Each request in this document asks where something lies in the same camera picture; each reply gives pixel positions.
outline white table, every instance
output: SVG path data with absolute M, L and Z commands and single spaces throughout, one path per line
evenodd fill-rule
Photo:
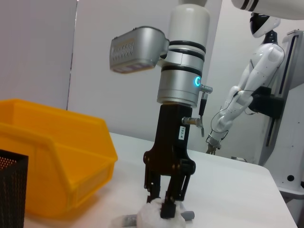
M 60 220 L 26 215 L 25 228 L 108 228 L 145 204 L 143 154 L 153 142 L 111 134 L 119 160 L 113 179 L 79 209 Z M 269 171 L 263 167 L 188 151 L 197 169 L 184 201 L 195 212 L 188 228 L 296 228 Z M 162 179 L 164 196 L 169 179 Z

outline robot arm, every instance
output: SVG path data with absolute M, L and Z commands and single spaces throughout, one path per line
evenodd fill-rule
M 233 5 L 240 10 L 247 10 L 273 17 L 303 20 L 303 0 L 231 0 Z
M 250 60 L 239 85 L 231 88 L 223 109 L 218 113 L 215 127 L 208 136 L 207 153 L 215 153 L 217 148 L 221 148 L 220 142 L 226 137 L 233 120 L 251 104 L 252 93 L 272 78 L 284 59 L 284 51 L 276 44 L 261 45 L 255 55 L 257 54 L 261 56 L 261 59 L 256 66 Z
M 159 198 L 161 176 L 170 176 L 160 217 L 175 217 L 175 201 L 183 201 L 196 165 L 187 153 L 190 125 L 202 128 L 199 118 L 192 118 L 200 91 L 212 89 L 201 85 L 209 28 L 209 12 L 201 5 L 182 4 L 172 11 L 169 39 L 159 29 L 139 27 L 116 37 L 110 48 L 110 68 L 128 74 L 154 68 L 161 60 L 161 79 L 157 101 L 161 103 L 154 146 L 144 154 L 144 188 L 147 202 Z M 201 99 L 200 116 L 206 96 Z

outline yellow plastic bin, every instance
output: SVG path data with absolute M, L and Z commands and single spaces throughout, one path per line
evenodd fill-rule
M 26 211 L 43 217 L 78 207 L 117 161 L 104 120 L 18 99 L 0 101 L 0 149 L 29 157 Z

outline gray panel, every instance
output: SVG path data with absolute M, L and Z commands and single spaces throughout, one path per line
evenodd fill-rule
M 275 96 L 287 100 L 289 90 L 304 83 L 304 32 L 294 30 L 284 38 L 286 45 L 285 58 L 277 71 L 276 84 L 273 87 Z M 259 165 L 265 165 L 272 154 L 279 133 L 281 119 L 269 119 L 264 144 L 261 151 Z
M 67 108 L 77 0 L 5 0 L 0 99 Z

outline black bracket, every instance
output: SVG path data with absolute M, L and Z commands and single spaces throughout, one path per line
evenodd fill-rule
M 271 88 L 259 87 L 253 94 L 253 101 L 249 105 L 251 111 L 262 113 L 274 119 L 281 118 L 285 101 L 283 98 L 271 94 Z
M 195 172 L 195 162 L 187 154 L 189 125 L 183 125 L 183 117 L 191 117 L 192 108 L 180 104 L 162 105 L 158 119 L 155 143 L 143 156 L 146 164 L 144 187 L 150 192 L 147 202 L 159 198 L 161 176 L 171 176 L 161 218 L 175 216 L 175 201 L 183 201 L 190 180 Z

